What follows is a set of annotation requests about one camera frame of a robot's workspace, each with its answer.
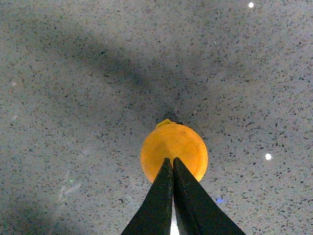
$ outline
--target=white speck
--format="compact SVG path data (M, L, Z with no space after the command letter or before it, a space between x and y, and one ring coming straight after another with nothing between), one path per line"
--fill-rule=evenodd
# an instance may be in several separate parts
M265 155L265 159L266 160L271 160L272 159L272 155L270 155L269 153L267 153L266 155Z

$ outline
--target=orange lid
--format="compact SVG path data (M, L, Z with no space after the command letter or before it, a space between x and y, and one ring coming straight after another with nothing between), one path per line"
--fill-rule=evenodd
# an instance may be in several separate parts
M143 143L141 167L151 183L155 180L164 158L179 157L193 176L200 181L208 165L206 146L201 137L187 126L169 119L156 126Z

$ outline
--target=orange cap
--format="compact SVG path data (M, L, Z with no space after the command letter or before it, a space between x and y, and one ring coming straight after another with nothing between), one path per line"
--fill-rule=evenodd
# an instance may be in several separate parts
M208 153L201 137L187 126L169 119L156 126L143 143L140 153L141 167L153 183L164 158L179 157L193 176L200 181L208 165Z

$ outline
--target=speckled countertop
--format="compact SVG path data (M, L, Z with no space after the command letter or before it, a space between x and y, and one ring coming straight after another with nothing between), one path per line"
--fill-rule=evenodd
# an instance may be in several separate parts
M176 118L247 235L313 234L313 3L248 3L0 1L0 233L120 234Z

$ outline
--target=blue speck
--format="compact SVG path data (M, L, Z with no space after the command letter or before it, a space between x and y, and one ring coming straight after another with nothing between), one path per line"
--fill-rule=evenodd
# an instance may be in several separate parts
M222 203L224 200L222 199L222 198L218 198L217 200L216 200L216 202L217 203Z

